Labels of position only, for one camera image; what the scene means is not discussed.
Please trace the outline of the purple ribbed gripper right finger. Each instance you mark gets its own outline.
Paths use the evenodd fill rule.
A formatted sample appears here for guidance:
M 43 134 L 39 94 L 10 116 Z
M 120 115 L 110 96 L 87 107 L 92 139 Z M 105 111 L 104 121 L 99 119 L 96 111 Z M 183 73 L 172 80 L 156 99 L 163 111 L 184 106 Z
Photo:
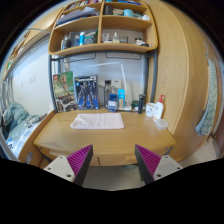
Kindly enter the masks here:
M 135 145 L 135 157 L 145 184 L 153 183 L 182 169 L 182 166 L 168 154 L 159 156 L 140 145 Z

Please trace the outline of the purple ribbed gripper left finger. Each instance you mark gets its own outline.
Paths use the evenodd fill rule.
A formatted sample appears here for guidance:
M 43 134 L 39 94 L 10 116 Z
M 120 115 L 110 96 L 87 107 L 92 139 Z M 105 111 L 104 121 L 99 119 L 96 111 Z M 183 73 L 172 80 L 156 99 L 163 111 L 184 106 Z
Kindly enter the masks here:
M 58 156 L 44 168 L 56 176 L 82 186 L 93 156 L 93 146 L 86 146 L 69 156 Z

